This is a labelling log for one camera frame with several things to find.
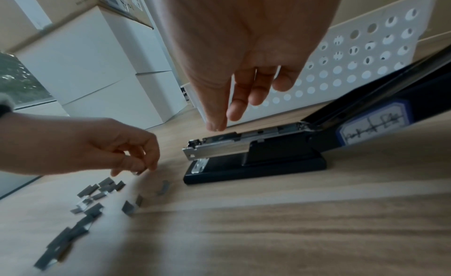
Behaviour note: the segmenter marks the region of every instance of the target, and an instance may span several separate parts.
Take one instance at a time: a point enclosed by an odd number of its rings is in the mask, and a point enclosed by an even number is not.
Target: open stapler
[[[191,140],[184,181],[198,184],[324,170],[321,152],[451,110],[451,46],[352,90],[303,120]]]

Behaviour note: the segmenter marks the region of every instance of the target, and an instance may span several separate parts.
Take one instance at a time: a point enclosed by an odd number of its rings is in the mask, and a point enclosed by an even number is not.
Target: person's left hand
[[[89,169],[154,171],[156,136],[109,118],[54,118],[7,113],[0,118],[0,170],[47,175]]]

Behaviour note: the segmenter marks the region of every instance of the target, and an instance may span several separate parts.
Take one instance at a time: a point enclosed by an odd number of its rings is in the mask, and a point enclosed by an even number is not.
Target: white box
[[[62,107],[73,117],[114,118],[147,129],[187,105],[171,71],[131,75]]]
[[[64,105],[136,73],[170,71],[153,31],[95,7],[16,56]]]

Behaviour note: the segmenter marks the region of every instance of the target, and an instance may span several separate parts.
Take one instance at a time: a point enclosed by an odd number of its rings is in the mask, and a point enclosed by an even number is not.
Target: handwriting on label
[[[340,135],[344,143],[348,145],[408,125],[410,125],[410,121],[405,105],[402,103],[392,103],[344,124],[340,129]]]

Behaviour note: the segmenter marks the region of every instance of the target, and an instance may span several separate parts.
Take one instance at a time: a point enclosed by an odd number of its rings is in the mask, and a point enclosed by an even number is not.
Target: wooden table
[[[318,107],[239,125],[293,122]],[[152,128],[154,173],[101,200],[104,215],[46,275],[451,275],[451,114],[324,154],[329,169],[186,186],[181,148],[210,134],[195,109]],[[82,216],[76,193],[108,176],[43,177],[0,201],[0,275],[41,275],[47,244]],[[162,181],[169,191],[158,196]],[[133,217],[121,212],[140,193]]]

